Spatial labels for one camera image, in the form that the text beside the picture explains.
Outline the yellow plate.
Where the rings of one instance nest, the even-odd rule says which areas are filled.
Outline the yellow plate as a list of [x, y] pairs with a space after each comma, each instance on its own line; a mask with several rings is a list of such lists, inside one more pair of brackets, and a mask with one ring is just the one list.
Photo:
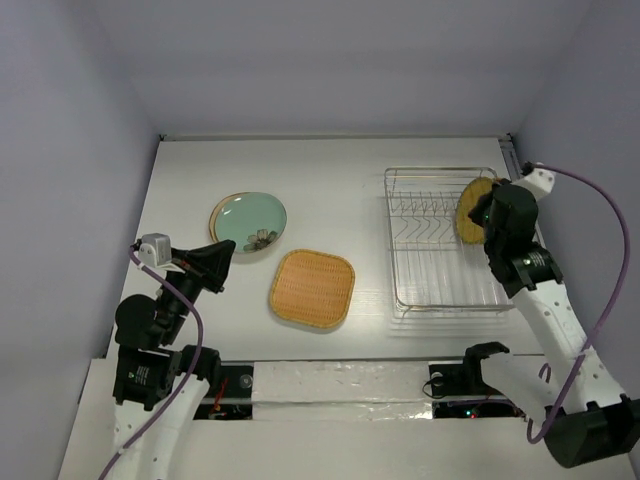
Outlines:
[[355, 271], [342, 257], [297, 249], [279, 263], [269, 305], [282, 320], [328, 330], [339, 326], [349, 311]]
[[458, 199], [455, 214], [456, 233], [464, 244], [482, 244], [484, 241], [483, 228], [476, 225], [469, 214], [481, 197], [492, 190], [493, 183], [489, 177], [478, 177], [465, 187]]

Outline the wire dish rack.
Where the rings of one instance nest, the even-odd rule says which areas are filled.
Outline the wire dish rack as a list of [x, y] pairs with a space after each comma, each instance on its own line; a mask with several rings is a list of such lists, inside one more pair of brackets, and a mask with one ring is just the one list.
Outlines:
[[458, 236], [465, 187], [497, 180], [490, 167], [390, 167], [384, 172], [396, 308], [402, 316], [501, 314], [513, 308], [483, 246]]

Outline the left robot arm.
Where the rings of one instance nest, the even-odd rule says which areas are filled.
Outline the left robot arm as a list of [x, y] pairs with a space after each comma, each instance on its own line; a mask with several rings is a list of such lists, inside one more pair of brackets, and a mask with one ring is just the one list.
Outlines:
[[221, 383], [220, 354], [204, 344], [195, 302], [223, 292], [235, 248], [223, 240], [181, 250], [158, 233], [130, 246], [130, 261], [159, 289], [126, 297], [115, 312], [113, 452], [101, 478], [171, 477], [197, 407]]

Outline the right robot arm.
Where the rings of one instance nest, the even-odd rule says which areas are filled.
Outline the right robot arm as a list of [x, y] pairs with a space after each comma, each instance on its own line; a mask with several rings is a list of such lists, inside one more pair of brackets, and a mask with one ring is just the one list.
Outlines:
[[546, 364], [525, 377], [509, 349], [471, 347], [460, 368], [470, 391], [499, 391], [526, 414], [530, 443], [573, 468], [629, 453], [639, 441], [639, 402], [608, 373], [571, 306], [553, 256], [534, 241], [535, 194], [509, 181], [488, 184], [468, 213], [482, 228], [491, 273], [523, 315]]

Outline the white foam block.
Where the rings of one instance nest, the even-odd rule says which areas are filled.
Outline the white foam block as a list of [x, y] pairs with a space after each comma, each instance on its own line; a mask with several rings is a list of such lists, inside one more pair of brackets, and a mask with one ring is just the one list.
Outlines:
[[424, 361], [279, 361], [254, 365], [260, 421], [430, 420]]

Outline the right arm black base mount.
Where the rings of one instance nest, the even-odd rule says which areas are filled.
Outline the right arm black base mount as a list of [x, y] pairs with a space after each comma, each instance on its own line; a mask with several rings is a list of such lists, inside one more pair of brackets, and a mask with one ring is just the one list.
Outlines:
[[423, 384], [422, 391], [433, 400], [461, 396], [488, 397], [498, 394], [497, 390], [483, 381], [481, 362], [493, 355], [509, 352], [505, 345], [494, 341], [467, 348], [463, 358], [453, 363], [430, 363], [429, 378]]

